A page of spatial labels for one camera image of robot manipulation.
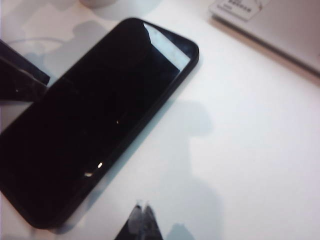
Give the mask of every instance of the white surface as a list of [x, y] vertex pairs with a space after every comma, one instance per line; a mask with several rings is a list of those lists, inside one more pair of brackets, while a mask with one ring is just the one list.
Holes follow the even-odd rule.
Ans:
[[165, 240], [181, 239], [177, 223], [195, 240], [320, 236], [320, 80], [212, 19], [211, 3], [2, 1], [3, 39], [55, 77], [128, 16], [194, 40], [200, 61], [64, 233], [31, 228], [2, 197], [1, 240], [113, 240], [137, 201]]

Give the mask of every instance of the sticker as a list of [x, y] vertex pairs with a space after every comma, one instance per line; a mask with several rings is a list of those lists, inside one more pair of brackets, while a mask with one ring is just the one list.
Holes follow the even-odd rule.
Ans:
[[222, 0], [218, 6], [243, 20], [250, 20], [271, 0]]

